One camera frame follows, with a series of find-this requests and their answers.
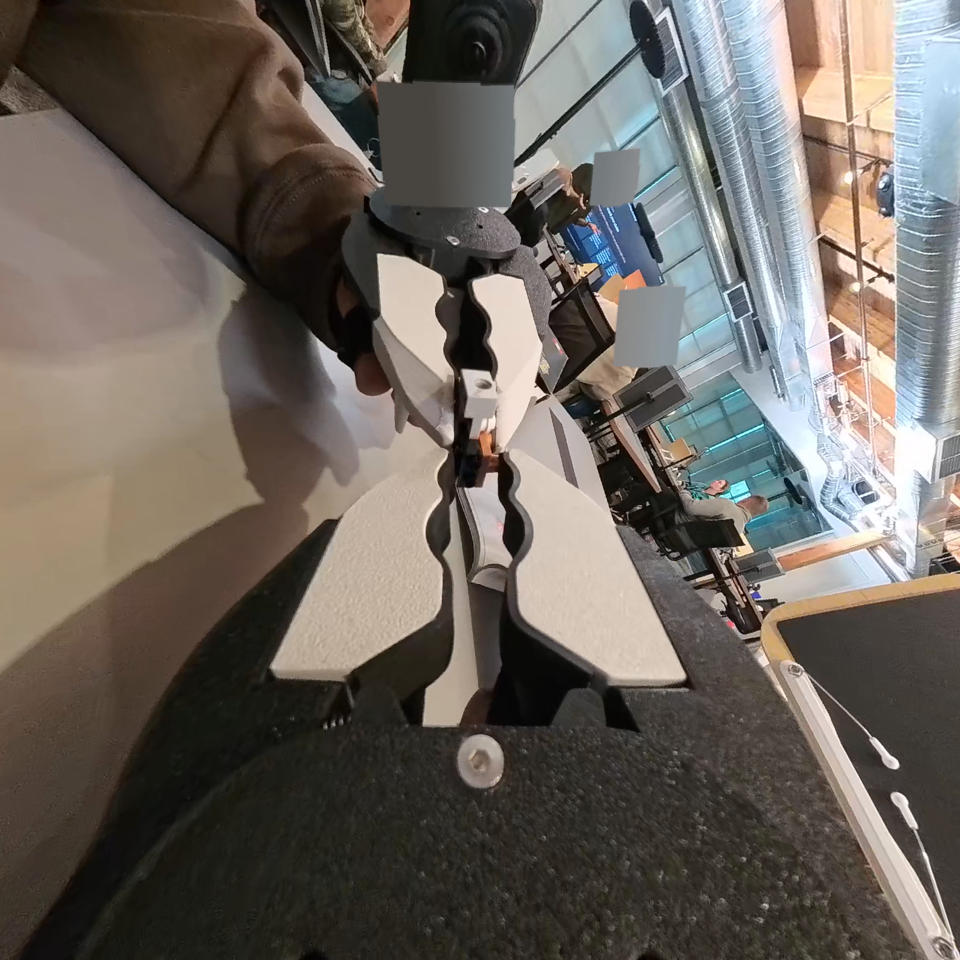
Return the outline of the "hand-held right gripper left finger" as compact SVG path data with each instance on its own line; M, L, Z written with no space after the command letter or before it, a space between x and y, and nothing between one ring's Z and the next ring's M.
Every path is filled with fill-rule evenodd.
M449 453L391 474L335 525L270 664L275 678L431 685L453 649Z

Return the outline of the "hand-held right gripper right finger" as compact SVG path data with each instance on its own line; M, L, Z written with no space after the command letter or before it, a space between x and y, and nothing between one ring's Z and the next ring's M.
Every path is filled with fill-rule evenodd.
M521 451L501 460L509 624L567 665L622 689L688 675L609 512Z

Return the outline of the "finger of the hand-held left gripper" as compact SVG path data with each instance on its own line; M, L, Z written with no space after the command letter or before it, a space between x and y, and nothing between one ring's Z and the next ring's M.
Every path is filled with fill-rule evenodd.
M398 254L379 253L376 268L379 315L372 341L390 383L396 429L412 424L449 449L455 374L446 354L448 334L437 315L446 283L436 271Z
M496 445L509 445L534 399L543 355L523 280L492 273L471 282L471 298L487 320L486 348L495 362Z

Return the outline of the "orange brick assembly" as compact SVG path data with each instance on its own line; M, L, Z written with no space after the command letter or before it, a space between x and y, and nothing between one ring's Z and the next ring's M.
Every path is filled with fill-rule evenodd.
M472 489L498 471L496 380L487 370L463 368L455 376L453 400L455 482Z

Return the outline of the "person's left forearm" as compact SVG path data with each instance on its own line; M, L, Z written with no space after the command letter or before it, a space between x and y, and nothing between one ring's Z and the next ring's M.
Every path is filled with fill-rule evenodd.
M253 2L2 2L1 34L2 77L36 82L343 364L373 353L369 315L337 290L375 181L313 122L303 68Z

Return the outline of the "grey desk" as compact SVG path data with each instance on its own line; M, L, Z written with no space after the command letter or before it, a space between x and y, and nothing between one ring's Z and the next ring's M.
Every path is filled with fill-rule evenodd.
M313 529L434 450L61 110L2 118L2 958L149 717Z

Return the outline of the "person's left hand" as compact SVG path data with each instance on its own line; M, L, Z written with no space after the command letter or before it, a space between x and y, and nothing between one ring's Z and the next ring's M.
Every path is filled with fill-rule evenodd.
M337 283L335 304L331 328L335 330L338 357L353 371L357 390L369 397L387 394L391 387L374 351L373 321L343 278Z

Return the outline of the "computer monitor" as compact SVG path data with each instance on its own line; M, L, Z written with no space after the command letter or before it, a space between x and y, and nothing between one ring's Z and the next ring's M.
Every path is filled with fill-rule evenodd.
M627 280L636 272L646 286L665 283L633 206L594 206L585 221L588 226L564 227L559 236L575 263L596 265L590 280L592 290L599 290L614 277Z

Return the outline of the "wood-edged black board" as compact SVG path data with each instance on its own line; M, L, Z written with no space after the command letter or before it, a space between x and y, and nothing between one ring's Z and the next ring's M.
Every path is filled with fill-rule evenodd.
M958 958L959 576L779 606L761 629L795 714L894 916Z

